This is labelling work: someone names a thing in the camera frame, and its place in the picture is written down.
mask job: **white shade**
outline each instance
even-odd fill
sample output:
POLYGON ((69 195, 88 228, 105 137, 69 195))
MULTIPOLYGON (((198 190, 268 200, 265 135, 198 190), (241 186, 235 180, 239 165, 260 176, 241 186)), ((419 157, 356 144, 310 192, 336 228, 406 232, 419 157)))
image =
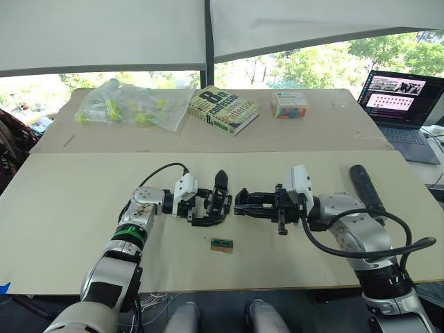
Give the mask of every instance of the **white shade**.
POLYGON ((211 9, 216 62, 444 29, 443 0, 211 0, 211 9))
POLYGON ((0 40, 0 76, 205 69, 204 3, 2 1, 0 40))

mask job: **plastic bag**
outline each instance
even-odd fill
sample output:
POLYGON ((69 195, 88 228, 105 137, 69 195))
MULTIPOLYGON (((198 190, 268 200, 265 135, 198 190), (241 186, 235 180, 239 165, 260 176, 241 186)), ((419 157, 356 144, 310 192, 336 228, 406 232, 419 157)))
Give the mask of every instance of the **plastic bag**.
POLYGON ((192 88, 140 88, 112 78, 85 97, 74 120, 142 127, 154 124, 176 131, 193 93, 192 88))

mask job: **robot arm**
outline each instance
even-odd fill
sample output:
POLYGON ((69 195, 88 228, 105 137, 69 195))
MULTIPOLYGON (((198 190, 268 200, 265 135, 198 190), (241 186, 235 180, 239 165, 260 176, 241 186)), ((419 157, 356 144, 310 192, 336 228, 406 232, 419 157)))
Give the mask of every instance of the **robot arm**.
POLYGON ((372 332, 434 333, 407 272, 398 265, 394 255, 400 254, 401 250, 430 246, 435 240, 423 239, 410 245, 411 235, 408 234, 406 247, 392 249, 382 217, 399 219, 386 213, 382 204, 378 205, 379 198, 371 182, 371 187, 366 182, 362 184, 364 186, 358 192, 367 193, 366 202, 370 209, 347 193, 313 196, 304 166, 297 166, 291 170, 286 189, 281 184, 276 185, 274 193, 249 194, 243 189, 236 196, 234 213, 271 219, 278 223, 279 234, 283 235, 287 234, 286 223, 302 224, 314 245, 333 255, 347 257, 359 279, 364 301, 373 315, 369 319, 372 332), (341 251, 323 246, 311 234, 312 231, 325 230, 333 234, 341 251))
POLYGON ((44 333, 116 332, 119 312, 129 311, 139 291, 144 246, 156 215, 183 217, 193 226, 221 223, 230 210, 228 177, 216 175, 214 190, 199 189, 186 173, 169 190, 138 187, 119 217, 111 240, 83 280, 80 302, 66 308, 44 333), (196 218, 196 197, 204 198, 207 216, 196 218))

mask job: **laptop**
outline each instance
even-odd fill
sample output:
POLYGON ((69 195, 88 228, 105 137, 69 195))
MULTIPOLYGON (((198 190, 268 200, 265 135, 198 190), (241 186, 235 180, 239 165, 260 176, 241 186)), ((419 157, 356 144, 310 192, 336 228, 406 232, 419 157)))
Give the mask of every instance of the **laptop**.
POLYGON ((371 71, 358 103, 407 161, 440 164, 420 128, 444 91, 444 78, 371 71))

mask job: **box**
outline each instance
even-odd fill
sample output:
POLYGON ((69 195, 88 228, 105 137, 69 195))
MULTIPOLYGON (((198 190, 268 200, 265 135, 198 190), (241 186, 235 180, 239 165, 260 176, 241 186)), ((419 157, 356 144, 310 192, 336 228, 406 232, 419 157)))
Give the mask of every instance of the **box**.
POLYGON ((308 111, 302 92, 274 92, 271 105, 277 119, 302 118, 308 111))

